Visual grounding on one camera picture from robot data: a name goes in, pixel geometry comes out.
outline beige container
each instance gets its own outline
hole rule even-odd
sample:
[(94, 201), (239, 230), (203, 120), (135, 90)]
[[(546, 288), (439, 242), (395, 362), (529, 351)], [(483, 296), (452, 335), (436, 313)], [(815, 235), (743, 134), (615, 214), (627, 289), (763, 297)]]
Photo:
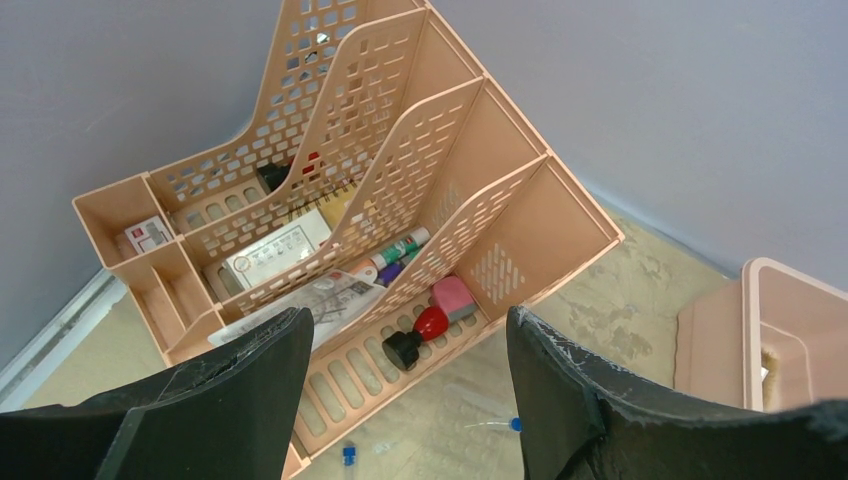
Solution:
[[(256, 168), (291, 165), (265, 196)], [(233, 252), (340, 189), (329, 238), (250, 290), (219, 275)], [(617, 245), (622, 234), (444, 19), (423, 0), (285, 2), (253, 120), (233, 141), (74, 200), (168, 365), (206, 337), (407, 232), (431, 240), (385, 294), (313, 353), (286, 475), (407, 388)], [(138, 255), (123, 228), (153, 215), (174, 240)], [(479, 305), (399, 372), (382, 339), (408, 330), (429, 287), (457, 274)]]
[(786, 265), (749, 261), (678, 323), (677, 390), (766, 412), (848, 398), (848, 294)]

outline small white box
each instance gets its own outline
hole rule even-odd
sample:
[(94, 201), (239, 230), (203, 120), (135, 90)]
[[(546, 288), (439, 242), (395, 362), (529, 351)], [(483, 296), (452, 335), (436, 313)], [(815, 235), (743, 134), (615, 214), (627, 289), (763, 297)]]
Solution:
[(243, 288), (252, 288), (312, 255), (330, 233), (321, 213), (310, 210), (227, 258), (224, 267)]
[(148, 218), (143, 222), (136, 223), (124, 230), (136, 253), (149, 252), (165, 242), (173, 240), (171, 233), (165, 227), (158, 215)]

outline plastic basket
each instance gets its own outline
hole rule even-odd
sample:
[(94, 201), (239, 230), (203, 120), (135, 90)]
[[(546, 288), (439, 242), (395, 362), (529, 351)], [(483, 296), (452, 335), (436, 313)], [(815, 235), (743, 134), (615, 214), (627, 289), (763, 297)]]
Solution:
[[(255, 170), (268, 162), (291, 173), (263, 196)], [(313, 255), (252, 289), (222, 288), (214, 272), (226, 257), (346, 188), (355, 193)], [(502, 326), (508, 306), (538, 301), (622, 239), (444, 19), (417, 0), (286, 2), (243, 134), (74, 205), (168, 364), (330, 269), (417, 226), (432, 233), (380, 300), (313, 354), (290, 454), (299, 466)], [(168, 219), (174, 240), (135, 255), (123, 230), (153, 215)], [(394, 370), (379, 341), (408, 328), (450, 272), (479, 311), (426, 346), (412, 371)]]

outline blue pen cap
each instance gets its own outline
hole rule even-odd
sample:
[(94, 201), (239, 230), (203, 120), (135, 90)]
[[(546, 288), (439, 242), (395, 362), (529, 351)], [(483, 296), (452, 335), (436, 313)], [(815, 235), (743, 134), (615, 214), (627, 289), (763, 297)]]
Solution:
[(351, 445), (342, 449), (342, 458), (344, 459), (345, 467), (350, 467), (356, 462), (356, 447)]

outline purple object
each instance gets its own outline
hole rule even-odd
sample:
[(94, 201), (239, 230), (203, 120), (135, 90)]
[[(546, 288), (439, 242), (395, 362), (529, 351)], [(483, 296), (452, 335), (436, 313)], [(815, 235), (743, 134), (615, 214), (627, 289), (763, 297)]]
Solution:
[(377, 274), (377, 285), (388, 287), (390, 283), (395, 281), (402, 271), (403, 265), (399, 263), (390, 264), (388, 267), (380, 270), (380, 273)]

